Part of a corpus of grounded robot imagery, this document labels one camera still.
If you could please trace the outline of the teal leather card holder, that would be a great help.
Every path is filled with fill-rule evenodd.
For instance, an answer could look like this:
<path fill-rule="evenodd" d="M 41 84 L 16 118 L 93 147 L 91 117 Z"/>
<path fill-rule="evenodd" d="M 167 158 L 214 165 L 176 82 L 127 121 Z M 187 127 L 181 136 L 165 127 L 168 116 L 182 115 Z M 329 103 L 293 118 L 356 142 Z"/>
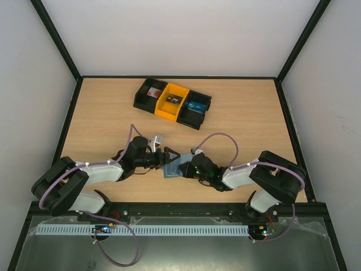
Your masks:
<path fill-rule="evenodd" d="M 171 163 L 162 167 L 164 178 L 182 177 L 183 173 L 179 169 L 179 166 L 185 162 L 191 161 L 192 157 L 193 155 L 191 153 L 183 154 Z"/>

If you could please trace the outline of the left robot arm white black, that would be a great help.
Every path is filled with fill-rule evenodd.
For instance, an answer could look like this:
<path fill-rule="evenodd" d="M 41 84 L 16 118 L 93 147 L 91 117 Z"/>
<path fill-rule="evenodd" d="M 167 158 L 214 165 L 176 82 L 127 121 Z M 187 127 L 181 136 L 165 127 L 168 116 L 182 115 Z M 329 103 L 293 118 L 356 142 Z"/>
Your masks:
<path fill-rule="evenodd" d="M 180 158 L 171 148 L 160 148 L 160 142 L 159 136 L 151 141 L 136 136 L 106 162 L 81 163 L 64 156 L 35 182 L 31 192 L 39 207 L 54 217 L 67 211 L 98 213 L 109 200 L 101 191 L 86 191 L 85 186 L 123 181 L 137 168 L 157 170 Z"/>

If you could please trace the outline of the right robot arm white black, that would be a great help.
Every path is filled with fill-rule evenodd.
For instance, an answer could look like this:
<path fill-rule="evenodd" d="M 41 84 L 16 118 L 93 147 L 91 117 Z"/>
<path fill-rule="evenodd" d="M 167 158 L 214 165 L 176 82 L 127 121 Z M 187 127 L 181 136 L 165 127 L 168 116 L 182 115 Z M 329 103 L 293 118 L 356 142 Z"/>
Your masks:
<path fill-rule="evenodd" d="M 305 170 L 271 151 L 262 151 L 250 163 L 229 168 L 217 166 L 200 152 L 180 164 L 179 170 L 183 177 L 205 182 L 220 192 L 256 183 L 261 189 L 252 192 L 245 205 L 245 214 L 252 221 L 260 220 L 279 203 L 294 204 L 305 188 Z"/>

